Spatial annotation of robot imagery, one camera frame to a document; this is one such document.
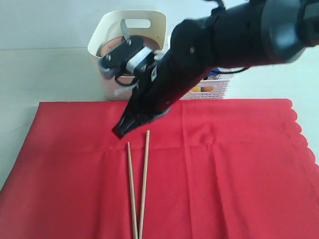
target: table surface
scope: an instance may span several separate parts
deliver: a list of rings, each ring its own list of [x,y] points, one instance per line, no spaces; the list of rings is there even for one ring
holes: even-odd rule
[[[226,98],[289,98],[309,147],[319,154],[319,48],[295,63],[236,75]],[[0,188],[9,175],[39,102],[103,101],[85,48],[0,51]]]

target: white plastic bin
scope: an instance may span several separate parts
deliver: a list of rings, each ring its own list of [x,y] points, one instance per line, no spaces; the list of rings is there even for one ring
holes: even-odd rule
[[[89,53],[94,57],[96,70],[99,72],[98,61],[101,59],[99,50],[105,43],[122,36],[120,22],[122,19],[146,19],[150,21],[150,27],[144,28],[139,26],[130,27],[128,30],[130,35],[140,35],[151,38],[156,41],[160,49],[164,48],[166,38],[166,16],[158,11],[153,10],[118,10],[105,14],[97,28],[95,29],[88,45]],[[114,79],[103,81],[105,97],[108,100],[127,100],[132,91],[126,91],[120,95],[115,94],[115,90],[121,88]],[[130,83],[132,76],[122,76],[119,80],[123,83]]]

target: cloth fold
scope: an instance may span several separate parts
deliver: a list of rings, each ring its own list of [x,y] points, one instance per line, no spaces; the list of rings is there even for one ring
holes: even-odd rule
[[[317,239],[319,167],[285,99],[179,101],[118,140],[126,102],[40,103],[0,192],[2,239]]]

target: white wall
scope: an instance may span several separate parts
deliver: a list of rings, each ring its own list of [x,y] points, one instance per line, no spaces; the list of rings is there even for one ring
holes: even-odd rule
[[[0,0],[0,50],[86,47],[102,16],[119,9],[161,11],[171,32],[186,17],[209,15],[213,6],[203,0]]]

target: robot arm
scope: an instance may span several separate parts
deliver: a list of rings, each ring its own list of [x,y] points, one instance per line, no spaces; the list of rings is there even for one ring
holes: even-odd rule
[[[135,76],[132,96],[113,128],[117,137],[166,114],[215,67],[291,63],[319,44],[319,0],[250,0],[230,9],[216,2],[211,16],[175,27],[170,50],[159,61],[138,36],[101,59],[105,78],[125,71]]]

